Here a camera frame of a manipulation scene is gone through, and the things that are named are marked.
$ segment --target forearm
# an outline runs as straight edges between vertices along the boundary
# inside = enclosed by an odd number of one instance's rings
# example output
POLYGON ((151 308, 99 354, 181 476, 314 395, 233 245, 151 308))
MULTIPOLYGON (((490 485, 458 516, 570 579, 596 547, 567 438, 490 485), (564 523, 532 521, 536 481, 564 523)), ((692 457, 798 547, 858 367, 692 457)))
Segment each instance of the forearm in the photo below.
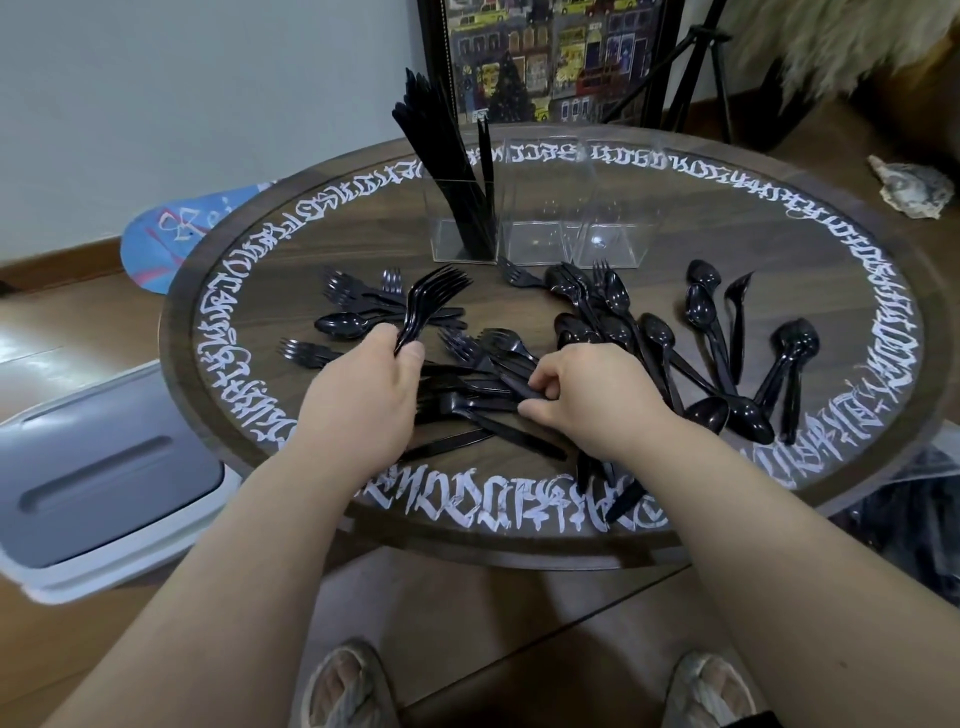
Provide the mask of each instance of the forearm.
POLYGON ((356 476, 258 468, 51 728, 286 725, 324 558, 356 476))
POLYGON ((960 617, 697 425, 625 464, 663 506, 784 725, 960 724, 960 617))

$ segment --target left hand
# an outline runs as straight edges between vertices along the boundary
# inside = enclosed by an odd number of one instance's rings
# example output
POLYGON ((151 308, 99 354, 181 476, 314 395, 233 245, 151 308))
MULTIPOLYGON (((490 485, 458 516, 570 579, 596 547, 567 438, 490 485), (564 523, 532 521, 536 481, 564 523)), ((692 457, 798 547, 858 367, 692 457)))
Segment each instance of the left hand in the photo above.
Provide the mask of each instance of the left hand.
POLYGON ((324 367, 307 389, 297 430, 282 451, 308 467, 335 466, 350 495, 393 465, 413 434, 423 344, 407 344, 394 358, 396 336, 396 327, 379 324, 324 367))

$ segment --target black tripod stand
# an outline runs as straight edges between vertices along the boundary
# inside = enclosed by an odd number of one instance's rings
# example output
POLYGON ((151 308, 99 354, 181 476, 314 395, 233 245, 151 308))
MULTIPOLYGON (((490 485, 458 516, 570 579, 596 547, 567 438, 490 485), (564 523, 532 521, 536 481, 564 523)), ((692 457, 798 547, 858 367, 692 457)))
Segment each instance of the black tripod stand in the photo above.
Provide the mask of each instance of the black tripod stand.
POLYGON ((666 129, 669 132, 682 132, 686 123, 686 116, 690 111, 690 101, 693 99, 693 91, 697 86, 697 79, 700 78, 700 69, 703 68, 704 60, 707 58, 707 49, 710 50, 710 56, 713 61, 713 78, 716 81, 717 97, 720 99, 720 127, 723 134, 723 140, 728 144, 732 143, 731 122, 730 122, 730 99, 727 95, 727 71, 724 67, 723 44, 732 39, 732 36, 717 30, 717 23, 720 22, 720 15, 723 14, 727 0, 713 0, 710 9, 707 11, 707 18, 702 25, 691 25, 686 37, 670 51, 665 59, 650 69, 646 78, 640 82, 633 91, 627 94, 620 102, 604 116, 603 122, 607 124, 613 121, 620 112, 623 111, 640 93, 654 81, 659 75, 670 73, 670 67, 673 62, 691 45, 693 53, 690 54, 689 61, 686 62, 684 76, 677 87, 677 93, 673 97, 673 103, 670 105, 670 111, 666 114, 662 126, 659 119, 644 120, 649 126, 658 129, 666 129))

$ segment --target foot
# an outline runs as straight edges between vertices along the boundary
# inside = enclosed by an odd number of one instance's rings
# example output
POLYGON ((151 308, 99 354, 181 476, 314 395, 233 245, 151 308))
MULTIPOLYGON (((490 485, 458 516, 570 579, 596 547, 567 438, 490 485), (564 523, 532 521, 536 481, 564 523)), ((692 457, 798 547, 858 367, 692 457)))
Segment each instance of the foot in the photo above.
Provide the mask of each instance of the foot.
POLYGON ((351 640, 335 647, 307 683, 300 728, 399 728, 376 652, 351 640))
POLYGON ((756 713, 750 689, 719 655, 689 652, 673 671, 662 728, 721 728, 756 713))

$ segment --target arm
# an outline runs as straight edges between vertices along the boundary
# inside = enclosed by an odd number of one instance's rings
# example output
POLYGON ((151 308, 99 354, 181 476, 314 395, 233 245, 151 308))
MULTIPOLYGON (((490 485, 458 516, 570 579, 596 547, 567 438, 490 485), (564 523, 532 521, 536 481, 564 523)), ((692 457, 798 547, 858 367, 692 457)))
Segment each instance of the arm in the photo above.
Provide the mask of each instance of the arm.
POLYGON ((285 726, 326 551, 413 431, 422 344, 376 327, 311 384, 297 432, 246 480, 48 728, 285 726))
POLYGON ((674 415, 614 345, 546 356, 521 414, 630 468, 785 726, 960 725, 960 614, 674 415))

